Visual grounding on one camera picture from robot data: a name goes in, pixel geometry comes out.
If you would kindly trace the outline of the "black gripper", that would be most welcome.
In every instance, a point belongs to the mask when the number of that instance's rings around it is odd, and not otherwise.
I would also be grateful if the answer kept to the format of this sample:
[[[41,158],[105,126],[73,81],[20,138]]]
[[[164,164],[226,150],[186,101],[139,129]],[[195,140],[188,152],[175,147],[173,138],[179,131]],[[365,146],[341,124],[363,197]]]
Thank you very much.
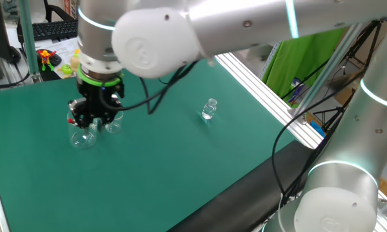
[[[71,116],[68,122],[78,128],[88,128],[93,123],[94,118],[90,111],[99,111],[99,118],[103,125],[111,123],[117,115],[117,110],[110,108],[121,108],[121,102],[117,97],[124,97],[124,84],[119,81],[113,86],[105,84],[95,86],[87,82],[77,81],[78,92],[84,97],[68,101],[68,108]]]

